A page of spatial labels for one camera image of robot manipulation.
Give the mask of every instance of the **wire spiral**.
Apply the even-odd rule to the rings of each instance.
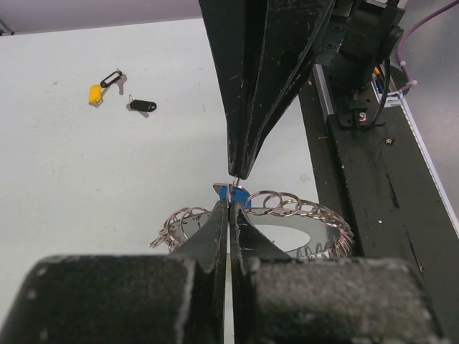
[[[248,208],[248,203],[256,197],[265,196],[262,202],[262,208]],[[275,207],[269,207],[268,202],[273,199],[278,200]],[[288,208],[288,205],[294,205],[293,208]],[[296,195],[288,192],[276,192],[270,190],[258,191],[251,194],[245,202],[245,211],[253,216],[277,216],[289,217],[300,216],[318,220],[327,226],[331,226],[339,231],[339,237],[334,237],[324,248],[316,253],[311,252],[308,258],[332,258],[332,257],[347,257],[350,255],[352,246],[354,245],[354,234],[351,227],[344,219],[321,204],[312,201],[300,199]],[[153,240],[149,246],[154,248],[163,242],[167,242],[169,252],[173,252],[181,244],[183,244],[188,236],[184,231],[186,220],[192,220],[197,223],[198,229],[201,228],[202,217],[207,218],[210,211],[200,207],[182,208],[170,215],[164,222],[163,228],[158,233],[158,238]]]

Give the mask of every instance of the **white table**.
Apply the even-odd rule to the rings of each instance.
[[[212,208],[212,184],[232,178],[201,19],[2,37],[0,60],[2,323],[37,260],[166,253],[147,246],[165,218]],[[89,87],[116,68],[128,76],[125,95],[113,86],[89,106]],[[129,94],[158,109],[128,112]],[[243,185],[317,201],[298,100]]]

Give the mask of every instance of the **blue plastic piece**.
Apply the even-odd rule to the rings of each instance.
[[[218,192],[218,196],[220,199],[227,199],[227,186],[222,186]],[[246,190],[242,190],[241,188],[235,188],[232,192],[231,198],[235,201],[238,201],[245,205],[246,200],[249,198],[250,193],[246,192]],[[252,201],[249,201],[247,208],[252,208]]]

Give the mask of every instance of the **yellow key tag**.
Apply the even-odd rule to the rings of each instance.
[[[89,89],[89,103],[91,105],[100,105],[103,101],[102,86],[99,84],[91,86]]]

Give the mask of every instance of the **black cable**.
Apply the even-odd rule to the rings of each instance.
[[[382,96],[381,96],[381,101],[379,102],[378,108],[376,109],[376,112],[374,113],[374,116],[372,118],[372,121],[370,124],[362,126],[359,123],[359,119],[356,119],[357,127],[361,131],[367,131],[373,128],[377,121],[379,116],[381,115],[382,109],[384,109],[384,106],[386,105],[386,100],[387,100],[387,94],[389,93],[389,85],[390,85],[390,59],[386,59],[384,61],[384,89],[382,90]]]

